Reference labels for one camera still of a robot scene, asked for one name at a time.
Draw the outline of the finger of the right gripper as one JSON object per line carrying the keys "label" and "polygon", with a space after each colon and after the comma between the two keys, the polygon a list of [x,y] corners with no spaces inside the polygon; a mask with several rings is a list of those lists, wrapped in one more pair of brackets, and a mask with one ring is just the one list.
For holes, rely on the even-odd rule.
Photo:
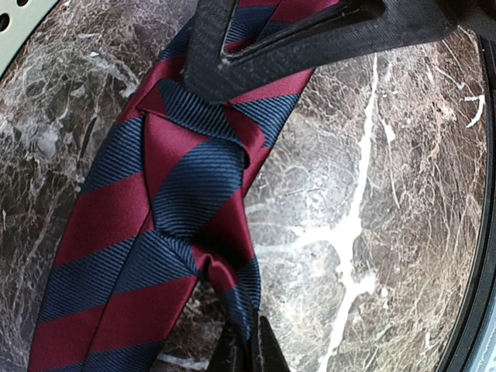
{"label": "finger of the right gripper", "polygon": [[313,67],[437,41],[458,21],[441,1],[346,1],[262,39],[238,53],[225,42],[235,1],[200,1],[184,66],[188,90],[226,102]]}

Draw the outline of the red navy striped tie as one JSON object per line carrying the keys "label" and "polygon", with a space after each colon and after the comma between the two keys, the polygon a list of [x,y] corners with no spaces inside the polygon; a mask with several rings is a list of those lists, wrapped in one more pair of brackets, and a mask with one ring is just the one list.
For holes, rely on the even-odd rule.
{"label": "red navy striped tie", "polygon": [[50,271],[31,371],[148,371],[199,280],[253,370],[260,272],[243,199],[312,72],[220,104],[189,92],[192,25],[109,131]]}

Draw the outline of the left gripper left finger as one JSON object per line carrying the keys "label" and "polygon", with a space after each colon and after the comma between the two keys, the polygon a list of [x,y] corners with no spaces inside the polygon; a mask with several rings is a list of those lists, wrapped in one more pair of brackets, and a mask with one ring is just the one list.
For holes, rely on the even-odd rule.
{"label": "left gripper left finger", "polygon": [[240,372],[243,370],[243,349],[231,325],[222,329],[207,372]]}

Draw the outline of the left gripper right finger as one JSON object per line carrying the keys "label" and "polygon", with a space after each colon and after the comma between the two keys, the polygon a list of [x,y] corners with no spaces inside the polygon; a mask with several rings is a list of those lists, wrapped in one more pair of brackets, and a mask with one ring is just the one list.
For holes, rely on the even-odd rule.
{"label": "left gripper right finger", "polygon": [[288,363],[265,316],[257,317],[253,329],[253,370],[256,372],[289,372]]}

